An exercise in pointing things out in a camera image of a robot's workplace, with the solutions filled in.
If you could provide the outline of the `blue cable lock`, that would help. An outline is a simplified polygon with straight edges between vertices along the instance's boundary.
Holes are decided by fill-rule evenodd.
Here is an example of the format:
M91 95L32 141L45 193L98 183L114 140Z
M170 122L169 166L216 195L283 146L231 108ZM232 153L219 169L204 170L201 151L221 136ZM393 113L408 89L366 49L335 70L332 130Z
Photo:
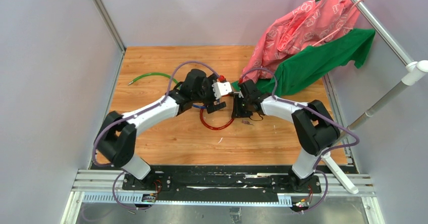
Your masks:
M212 109L214 110L216 106L220 103L219 99L214 100L203 100L201 102L199 101L192 101L192 106L199 109Z

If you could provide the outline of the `red cable lock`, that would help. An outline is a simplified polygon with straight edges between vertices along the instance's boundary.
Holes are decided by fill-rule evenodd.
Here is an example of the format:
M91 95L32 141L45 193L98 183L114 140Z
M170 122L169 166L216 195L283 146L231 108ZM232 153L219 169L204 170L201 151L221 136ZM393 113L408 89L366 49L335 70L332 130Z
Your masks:
M233 98L232 96L226 96L221 98L220 103L225 103L226 106L220 110L208 113L206 109L199 111L199 119L203 126L210 130L220 131L231 126L234 122L232 119L233 110Z

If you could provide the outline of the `silver key with ring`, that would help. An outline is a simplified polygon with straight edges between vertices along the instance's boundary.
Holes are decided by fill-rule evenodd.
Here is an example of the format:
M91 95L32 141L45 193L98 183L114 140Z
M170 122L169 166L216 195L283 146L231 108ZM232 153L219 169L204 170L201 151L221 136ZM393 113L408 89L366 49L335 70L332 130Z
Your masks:
M254 123L251 123L250 121L248 121L248 120L242 120L242 123L243 124L246 124L246 125L252 125L252 126L254 126Z

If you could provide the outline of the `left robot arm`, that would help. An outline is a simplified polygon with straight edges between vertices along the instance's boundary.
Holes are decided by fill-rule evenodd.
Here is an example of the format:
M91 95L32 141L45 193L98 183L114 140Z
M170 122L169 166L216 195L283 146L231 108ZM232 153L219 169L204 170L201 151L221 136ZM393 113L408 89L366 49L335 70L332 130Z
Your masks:
M223 76L207 76L202 70L192 69L183 82L179 82L159 100L131 112L108 113L95 140L94 149L112 166L132 175L140 189L149 190L154 186L154 172L135 152L137 137L156 124L191 109L195 103L203 104L208 113L225 108L226 104L219 100L230 93L231 83Z

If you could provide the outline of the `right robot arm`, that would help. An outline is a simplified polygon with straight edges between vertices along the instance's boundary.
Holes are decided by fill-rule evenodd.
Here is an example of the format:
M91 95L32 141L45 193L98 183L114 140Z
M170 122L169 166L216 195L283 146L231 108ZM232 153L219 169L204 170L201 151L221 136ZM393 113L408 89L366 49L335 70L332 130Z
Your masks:
M251 80L239 83L238 87L242 94L239 105L243 110L277 117L294 125L301 150L288 171L288 185L292 191L302 192L315 173L322 151L338 139L339 128L319 100L309 103L287 101L262 93Z

